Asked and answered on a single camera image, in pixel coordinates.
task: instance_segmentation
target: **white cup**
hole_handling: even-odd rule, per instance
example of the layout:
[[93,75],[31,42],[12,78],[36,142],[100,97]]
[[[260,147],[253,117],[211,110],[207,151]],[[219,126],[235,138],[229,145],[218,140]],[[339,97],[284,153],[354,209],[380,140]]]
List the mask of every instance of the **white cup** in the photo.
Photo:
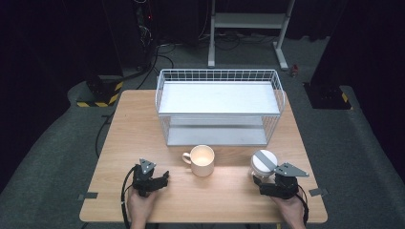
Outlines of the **white cup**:
[[198,145],[190,153],[182,154],[182,160],[190,164],[191,171],[199,177],[206,177],[214,172],[214,158],[214,151],[207,145]]

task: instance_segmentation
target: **human hand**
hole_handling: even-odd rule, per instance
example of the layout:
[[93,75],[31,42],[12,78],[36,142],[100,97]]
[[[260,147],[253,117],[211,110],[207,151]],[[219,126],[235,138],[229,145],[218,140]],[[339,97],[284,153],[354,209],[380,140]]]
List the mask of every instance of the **human hand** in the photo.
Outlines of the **human hand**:
[[[298,195],[303,196],[303,191],[298,189]],[[280,213],[291,229],[305,229],[304,206],[301,200],[294,196],[289,199],[270,197],[279,207]]]
[[150,193],[149,197],[141,197],[133,187],[128,189],[128,212],[131,216],[131,229],[144,229],[146,220],[152,213],[158,192]]

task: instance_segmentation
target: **dark gray carpet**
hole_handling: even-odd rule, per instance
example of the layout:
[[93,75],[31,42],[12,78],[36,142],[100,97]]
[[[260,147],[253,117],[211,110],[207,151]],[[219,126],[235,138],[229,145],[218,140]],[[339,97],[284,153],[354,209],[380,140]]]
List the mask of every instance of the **dark gray carpet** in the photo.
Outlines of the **dark gray carpet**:
[[[308,228],[405,228],[405,188],[380,148],[350,87],[342,87],[352,110],[314,110],[303,82],[309,82],[327,40],[286,39],[283,51],[299,74],[281,72],[270,43],[241,44],[231,51],[217,49],[217,69],[275,69],[288,94],[329,219]],[[232,43],[219,42],[222,48]],[[207,47],[161,47],[177,69],[205,69]],[[171,68],[159,57],[158,70]],[[141,89],[155,89],[156,73]],[[124,82],[122,90],[139,86],[143,76]],[[81,228],[82,201],[96,167],[96,135],[115,107],[78,108],[75,100],[84,83],[67,96],[71,108],[38,139],[0,196],[0,228]],[[98,150],[108,132],[100,135]],[[123,223],[90,223],[86,228],[124,228]],[[264,224],[261,228],[275,228]]]

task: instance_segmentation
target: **wooden table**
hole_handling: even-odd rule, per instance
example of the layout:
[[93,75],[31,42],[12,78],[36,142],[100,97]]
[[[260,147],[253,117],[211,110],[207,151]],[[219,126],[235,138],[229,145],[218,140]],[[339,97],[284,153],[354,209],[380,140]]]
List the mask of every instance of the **wooden table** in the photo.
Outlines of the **wooden table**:
[[216,153],[214,173],[197,177],[181,159],[182,153],[193,146],[165,144],[155,108],[155,92],[122,93],[88,190],[97,193],[97,197],[84,200],[81,220],[123,221],[122,182],[143,157],[157,163],[154,177],[170,172],[169,184],[159,190],[150,222],[281,222],[277,206],[269,197],[260,195],[248,175],[251,156],[264,148],[277,156],[279,164],[289,162],[309,173],[309,177],[298,177],[309,198],[309,222],[327,220],[322,198],[309,194],[309,190],[318,186],[288,99],[266,147],[212,146]]

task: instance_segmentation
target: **white metal frame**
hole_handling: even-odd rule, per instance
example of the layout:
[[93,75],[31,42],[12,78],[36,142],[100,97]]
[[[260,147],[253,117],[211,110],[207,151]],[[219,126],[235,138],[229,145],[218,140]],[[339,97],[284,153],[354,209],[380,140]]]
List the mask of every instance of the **white metal frame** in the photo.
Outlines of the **white metal frame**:
[[215,0],[212,0],[208,68],[215,68],[215,28],[255,28],[280,30],[278,41],[273,42],[273,47],[281,69],[287,70],[288,64],[281,46],[283,45],[294,3],[295,0],[289,0],[286,13],[216,13]]
[[267,145],[285,107],[274,70],[161,70],[167,145]]

